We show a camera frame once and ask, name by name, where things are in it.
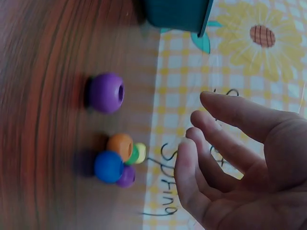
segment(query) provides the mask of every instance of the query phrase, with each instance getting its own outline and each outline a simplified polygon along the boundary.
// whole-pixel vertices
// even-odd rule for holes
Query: hand
[[[206,112],[178,147],[180,202],[206,230],[307,229],[307,120],[241,97],[201,94]],[[265,159],[222,130],[215,118],[264,144]],[[244,176],[220,168],[209,143]]]

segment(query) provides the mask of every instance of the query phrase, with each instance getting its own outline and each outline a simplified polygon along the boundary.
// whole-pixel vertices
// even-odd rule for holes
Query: yellow checkered tablecloth
[[[206,39],[182,31],[161,34],[149,148],[144,230],[201,229],[180,206],[173,167],[189,116],[203,108],[201,91],[239,94],[307,117],[305,0],[216,0]],[[259,154],[262,145],[222,126]],[[240,173],[212,150],[227,173]]]

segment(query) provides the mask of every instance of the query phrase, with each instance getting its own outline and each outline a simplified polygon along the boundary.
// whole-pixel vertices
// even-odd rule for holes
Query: sunflower print
[[[305,50],[295,23],[278,10],[263,3],[247,2],[219,5],[226,14],[217,17],[224,27],[217,30],[223,38],[219,51],[230,56],[230,63],[243,66],[244,76],[263,73],[271,81],[288,82],[293,68],[302,71]]]

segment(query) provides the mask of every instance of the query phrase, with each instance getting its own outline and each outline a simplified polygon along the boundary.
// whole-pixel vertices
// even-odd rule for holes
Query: green bead
[[[135,164],[135,162],[137,161],[138,158],[139,158],[139,150],[135,145],[133,145],[132,154],[131,154],[130,158],[125,162],[125,164],[126,165]]]

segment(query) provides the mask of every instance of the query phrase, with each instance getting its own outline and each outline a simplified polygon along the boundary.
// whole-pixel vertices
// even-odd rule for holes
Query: yellow gingham pattern
[[[209,21],[215,20],[220,15],[219,3],[236,3],[239,0],[216,0],[213,4]],[[259,1],[248,1],[250,4]],[[304,30],[299,30],[303,37],[301,44],[307,50],[307,3],[302,0],[262,0],[270,9],[283,11],[289,18],[304,25]],[[259,104],[279,110],[293,111],[307,117],[307,57],[302,60],[304,70],[294,72],[295,79],[287,84],[272,82],[261,76],[244,77],[241,66],[233,66],[229,62],[229,56],[219,53],[218,45],[221,38],[215,33],[216,28],[209,27],[206,32],[211,42],[211,53],[200,51],[193,44],[190,33],[170,31],[161,34],[158,74],[155,86],[154,109],[151,143],[149,148],[147,173],[146,204],[144,213],[144,230],[186,230],[200,229],[194,219],[181,208],[177,198],[176,186],[167,183],[174,179],[165,176],[161,172],[162,163],[172,167],[175,158],[165,161],[161,156],[161,146],[164,155],[168,158],[177,149],[185,130],[191,126],[189,116],[194,110],[203,110],[199,102],[201,91],[214,91],[227,93],[236,88],[240,96]],[[262,154],[262,146],[251,140],[240,130],[229,125],[222,126],[243,141],[247,146]],[[221,156],[213,151],[217,160]],[[166,169],[166,174],[172,175],[172,169]],[[223,169],[236,176],[241,175],[232,166],[224,164]],[[169,216],[157,216],[165,214],[166,207],[178,208],[178,211]]]

